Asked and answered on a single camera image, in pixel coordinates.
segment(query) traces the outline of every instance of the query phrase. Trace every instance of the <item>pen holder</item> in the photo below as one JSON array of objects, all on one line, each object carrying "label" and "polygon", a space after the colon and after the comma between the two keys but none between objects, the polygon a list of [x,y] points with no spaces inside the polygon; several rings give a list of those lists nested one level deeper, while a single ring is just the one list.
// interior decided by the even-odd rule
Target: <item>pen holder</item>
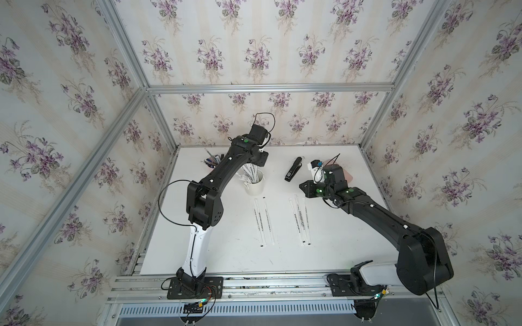
[{"label": "pen holder", "polygon": [[255,184],[248,182],[243,183],[246,193],[250,196],[258,196],[263,192],[263,187],[265,186],[265,176],[263,175],[263,171],[257,170],[257,176],[259,177],[259,182]]}]

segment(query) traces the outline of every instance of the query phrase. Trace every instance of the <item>wire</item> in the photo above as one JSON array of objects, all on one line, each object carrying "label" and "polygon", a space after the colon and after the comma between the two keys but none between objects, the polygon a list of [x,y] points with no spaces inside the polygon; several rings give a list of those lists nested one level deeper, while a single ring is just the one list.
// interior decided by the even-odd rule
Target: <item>wire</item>
[{"label": "wire", "polygon": [[276,116],[270,112],[258,112],[256,113],[256,115],[254,116],[254,122],[252,123],[252,125],[254,125],[256,123],[256,120],[257,120],[257,115],[258,114],[269,114],[271,115],[273,118],[274,118],[274,124],[272,125],[272,129],[270,129],[270,131],[268,133],[271,133],[272,130],[274,129],[274,127],[276,126]]},{"label": "wire", "polygon": [[[323,168],[328,165],[333,159],[337,160],[337,158],[339,157],[339,155],[341,155],[341,153],[337,154],[336,156],[334,156],[330,161],[328,161],[328,163],[324,164],[324,165],[321,165]],[[320,168],[318,168],[317,170],[315,170],[315,174],[314,174],[314,182],[319,182],[321,181],[321,179],[319,179],[319,181],[315,181],[315,176],[317,175],[317,172],[321,170]]]},{"label": "wire", "polygon": [[176,224],[176,225],[179,225],[179,226],[191,226],[193,227],[194,229],[197,230],[196,226],[193,225],[193,224],[181,224],[181,223],[176,223],[174,221],[171,221],[169,219],[167,219],[167,217],[165,216],[165,214],[163,214],[163,212],[161,211],[161,204],[160,204],[160,199],[161,199],[161,194],[165,191],[165,189],[168,188],[168,186],[178,182],[178,181],[187,181],[188,183],[193,183],[193,184],[196,184],[196,185],[199,185],[198,183],[196,182],[193,182],[193,181],[190,181],[190,180],[185,180],[185,179],[179,179],[179,180],[176,180],[176,181],[173,181],[171,183],[169,183],[168,185],[166,185],[161,191],[160,191],[160,195],[158,196],[158,209],[160,210],[160,214],[161,216],[163,216],[163,218],[165,218],[167,221],[169,221],[170,223],[173,223],[173,224]]},{"label": "wire", "polygon": [[[368,204],[370,205],[371,203],[369,202],[365,202],[365,201],[353,201],[353,202],[356,202],[356,203],[363,203],[363,204]],[[381,212],[383,212],[385,215],[387,215],[389,218],[393,218],[388,211],[386,210],[382,210],[379,205],[377,204],[374,204],[375,208],[377,208],[378,210],[380,210]],[[433,302],[433,300],[431,299],[430,295],[426,292],[426,296],[428,297],[428,299],[431,301],[431,304],[433,305],[433,307],[437,310],[439,310],[439,304],[438,304],[438,296],[437,296],[437,286],[435,285],[436,284],[436,272],[437,272],[437,258],[438,258],[438,250],[437,250],[437,246],[435,245],[435,242],[433,241],[432,238],[428,237],[427,234],[424,234],[422,232],[418,232],[418,231],[415,231],[415,230],[412,230],[414,232],[416,232],[417,234],[420,234],[424,237],[426,237],[430,242],[431,244],[433,245],[433,249],[435,250],[435,254],[434,254],[434,261],[433,261],[433,292],[435,293],[435,302]]]}]

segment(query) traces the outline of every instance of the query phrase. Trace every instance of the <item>paper straw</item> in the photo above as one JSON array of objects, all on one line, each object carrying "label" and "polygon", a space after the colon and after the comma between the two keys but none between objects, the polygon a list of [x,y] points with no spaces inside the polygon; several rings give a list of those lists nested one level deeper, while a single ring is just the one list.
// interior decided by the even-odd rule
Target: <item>paper straw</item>
[{"label": "paper straw", "polygon": [[294,208],[293,203],[292,203],[292,198],[288,198],[288,201],[290,202],[290,206],[292,207],[292,212],[294,214],[294,220],[295,220],[295,225],[297,227],[297,233],[298,233],[298,236],[299,236],[299,242],[301,243],[301,245],[304,245],[303,235],[301,234],[301,228],[299,227],[299,221],[297,220],[297,214],[295,213],[295,208]]},{"label": "paper straw", "polygon": [[268,232],[270,233],[270,238],[272,240],[272,244],[275,245],[276,239],[275,239],[274,232],[272,231],[272,223],[270,221],[270,215],[268,214],[268,207],[266,206],[265,197],[263,197],[263,204],[265,205],[265,215],[266,215],[266,220],[268,222]]}]

